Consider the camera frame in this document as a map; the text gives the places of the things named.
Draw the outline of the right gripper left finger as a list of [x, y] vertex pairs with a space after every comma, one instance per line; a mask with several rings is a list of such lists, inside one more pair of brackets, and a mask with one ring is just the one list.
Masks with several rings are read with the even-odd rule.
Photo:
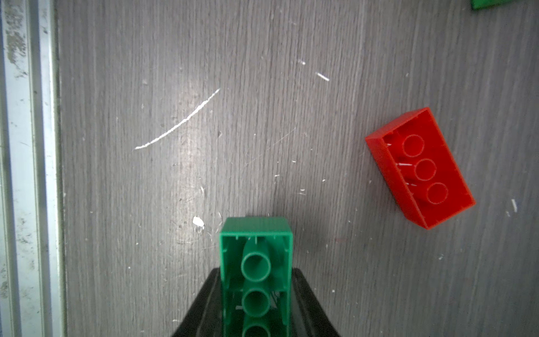
[[213, 268], [172, 337], [222, 336], [222, 297], [220, 268]]

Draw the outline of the dark green long lego brick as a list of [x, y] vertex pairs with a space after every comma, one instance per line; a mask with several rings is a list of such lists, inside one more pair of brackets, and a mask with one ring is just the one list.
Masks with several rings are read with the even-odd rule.
[[293, 232], [282, 217], [231, 217], [219, 235], [224, 336], [290, 336]]

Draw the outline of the red lego brick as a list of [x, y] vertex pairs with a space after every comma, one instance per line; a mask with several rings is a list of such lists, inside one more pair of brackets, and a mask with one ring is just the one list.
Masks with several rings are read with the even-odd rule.
[[476, 204], [429, 108], [406, 112], [366, 136], [404, 216], [431, 229]]

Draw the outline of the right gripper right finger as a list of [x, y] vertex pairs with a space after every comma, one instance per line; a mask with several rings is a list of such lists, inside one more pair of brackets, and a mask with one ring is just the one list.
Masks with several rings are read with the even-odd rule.
[[299, 268], [291, 276], [291, 336], [340, 336]]

